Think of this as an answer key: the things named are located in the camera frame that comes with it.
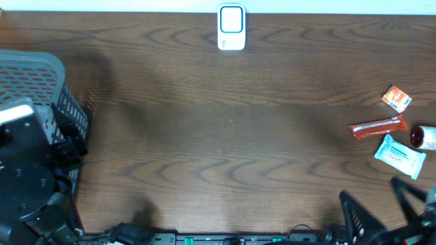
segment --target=green connector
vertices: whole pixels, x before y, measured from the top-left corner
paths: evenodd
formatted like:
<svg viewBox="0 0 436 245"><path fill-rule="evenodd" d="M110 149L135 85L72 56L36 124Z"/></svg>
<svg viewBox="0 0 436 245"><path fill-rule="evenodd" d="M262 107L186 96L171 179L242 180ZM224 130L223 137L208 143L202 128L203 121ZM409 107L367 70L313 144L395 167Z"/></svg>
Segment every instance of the green connector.
<svg viewBox="0 0 436 245"><path fill-rule="evenodd" d="M185 245L193 245L193 238L185 238Z"/></svg>

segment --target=small white box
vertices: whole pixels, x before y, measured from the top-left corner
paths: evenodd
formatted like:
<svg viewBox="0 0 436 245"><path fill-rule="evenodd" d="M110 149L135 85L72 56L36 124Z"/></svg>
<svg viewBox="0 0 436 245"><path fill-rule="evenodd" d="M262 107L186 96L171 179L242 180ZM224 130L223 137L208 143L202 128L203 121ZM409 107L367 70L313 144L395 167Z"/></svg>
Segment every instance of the small white box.
<svg viewBox="0 0 436 245"><path fill-rule="evenodd" d="M218 9L218 48L242 50L245 47L245 8L223 4Z"/></svg>

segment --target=bottle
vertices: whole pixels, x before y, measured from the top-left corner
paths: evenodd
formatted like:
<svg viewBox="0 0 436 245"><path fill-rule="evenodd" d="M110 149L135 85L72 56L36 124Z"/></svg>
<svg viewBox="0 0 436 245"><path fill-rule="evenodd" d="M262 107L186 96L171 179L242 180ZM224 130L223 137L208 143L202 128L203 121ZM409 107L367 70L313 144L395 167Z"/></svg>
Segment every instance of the bottle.
<svg viewBox="0 0 436 245"><path fill-rule="evenodd" d="M436 127L418 126L412 131L410 140L418 149L436 150Z"/></svg>

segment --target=white wall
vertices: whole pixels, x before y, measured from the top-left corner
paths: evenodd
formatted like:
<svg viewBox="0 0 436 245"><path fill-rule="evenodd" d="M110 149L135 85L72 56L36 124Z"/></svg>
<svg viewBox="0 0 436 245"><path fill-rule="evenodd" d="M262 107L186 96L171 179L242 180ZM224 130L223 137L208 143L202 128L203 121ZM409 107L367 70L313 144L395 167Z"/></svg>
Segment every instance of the white wall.
<svg viewBox="0 0 436 245"><path fill-rule="evenodd" d="M249 13L431 14L436 0L0 0L4 10L207 12L240 3Z"/></svg>

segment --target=red wrapper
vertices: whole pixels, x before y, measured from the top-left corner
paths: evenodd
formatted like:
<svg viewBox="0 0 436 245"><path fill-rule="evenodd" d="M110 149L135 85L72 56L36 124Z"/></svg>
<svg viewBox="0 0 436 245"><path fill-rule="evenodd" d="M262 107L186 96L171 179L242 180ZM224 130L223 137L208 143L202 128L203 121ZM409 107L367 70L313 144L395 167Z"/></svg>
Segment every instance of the red wrapper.
<svg viewBox="0 0 436 245"><path fill-rule="evenodd" d="M397 130L406 131L408 128L403 119L403 115L399 114L398 116L385 120L367 122L361 125L350 125L349 129L351 129L354 137L360 140L371 135L385 134Z"/></svg>

